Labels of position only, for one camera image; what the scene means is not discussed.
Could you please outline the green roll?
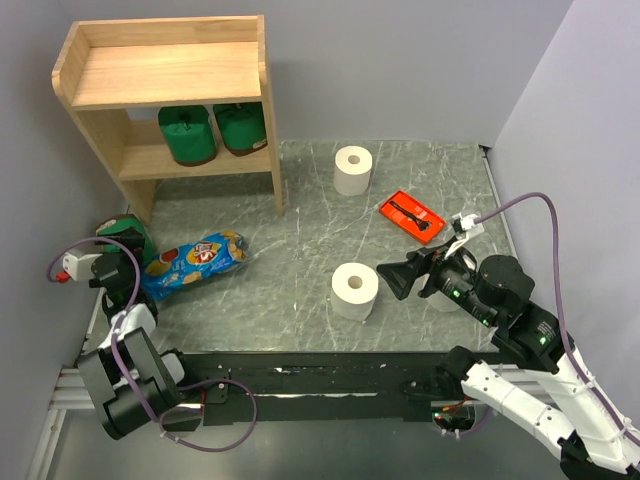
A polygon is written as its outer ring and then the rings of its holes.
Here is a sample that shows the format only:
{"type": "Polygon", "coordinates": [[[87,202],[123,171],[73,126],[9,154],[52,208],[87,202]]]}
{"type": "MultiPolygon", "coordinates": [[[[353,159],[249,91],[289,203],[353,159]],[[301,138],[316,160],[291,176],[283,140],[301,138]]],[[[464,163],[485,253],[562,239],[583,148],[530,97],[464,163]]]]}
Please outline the green roll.
{"type": "Polygon", "coordinates": [[[246,156],[267,146],[261,102],[217,104],[213,113],[222,141],[234,156],[246,156]]]}
{"type": "Polygon", "coordinates": [[[120,214],[103,220],[96,226],[97,236],[110,236],[119,234],[129,228],[133,228],[144,238],[143,263],[149,263],[156,254],[156,249],[145,225],[134,214],[120,214]]]}
{"type": "Polygon", "coordinates": [[[162,107],[157,120],[176,163],[195,167],[216,157],[217,145],[205,106],[162,107]]]}

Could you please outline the blue chips bag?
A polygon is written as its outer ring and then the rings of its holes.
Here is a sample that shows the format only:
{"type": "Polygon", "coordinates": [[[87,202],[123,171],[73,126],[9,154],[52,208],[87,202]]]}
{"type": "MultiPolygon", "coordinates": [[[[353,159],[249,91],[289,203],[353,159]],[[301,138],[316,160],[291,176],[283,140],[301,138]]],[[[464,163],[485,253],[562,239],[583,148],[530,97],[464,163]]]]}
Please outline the blue chips bag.
{"type": "Polygon", "coordinates": [[[249,256],[243,235],[223,230],[155,255],[144,267],[142,288],[160,300],[193,283],[225,273],[249,256]]]}

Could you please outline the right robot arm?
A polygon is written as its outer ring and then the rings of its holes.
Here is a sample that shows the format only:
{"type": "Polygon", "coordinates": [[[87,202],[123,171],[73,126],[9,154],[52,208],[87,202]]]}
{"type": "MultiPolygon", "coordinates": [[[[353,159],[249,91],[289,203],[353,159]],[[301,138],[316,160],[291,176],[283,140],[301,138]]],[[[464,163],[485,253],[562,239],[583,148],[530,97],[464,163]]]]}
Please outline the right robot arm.
{"type": "Polygon", "coordinates": [[[377,273],[405,299],[423,278],[419,297],[442,294],[487,328],[507,361],[552,399],[547,405],[464,347],[451,349],[427,383],[442,399],[467,396],[531,434],[560,462],[569,479],[636,479],[638,435],[618,409],[606,408],[578,348],[559,319],[530,299],[535,282],[513,256],[482,262],[466,249],[421,248],[405,261],[380,264],[377,273]]]}

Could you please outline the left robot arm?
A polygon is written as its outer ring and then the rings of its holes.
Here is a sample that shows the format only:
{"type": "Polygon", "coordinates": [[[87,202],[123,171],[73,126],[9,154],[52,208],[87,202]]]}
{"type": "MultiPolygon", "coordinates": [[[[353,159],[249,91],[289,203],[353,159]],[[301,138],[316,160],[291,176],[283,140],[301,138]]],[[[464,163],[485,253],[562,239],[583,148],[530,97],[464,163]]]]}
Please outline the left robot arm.
{"type": "Polygon", "coordinates": [[[104,291],[105,339],[78,358],[77,366],[98,418],[118,440],[159,417],[198,389],[197,375],[175,350],[160,354],[150,334],[158,310],[141,285],[145,238],[133,227],[103,233],[105,250],[91,265],[89,286],[104,291]]]}

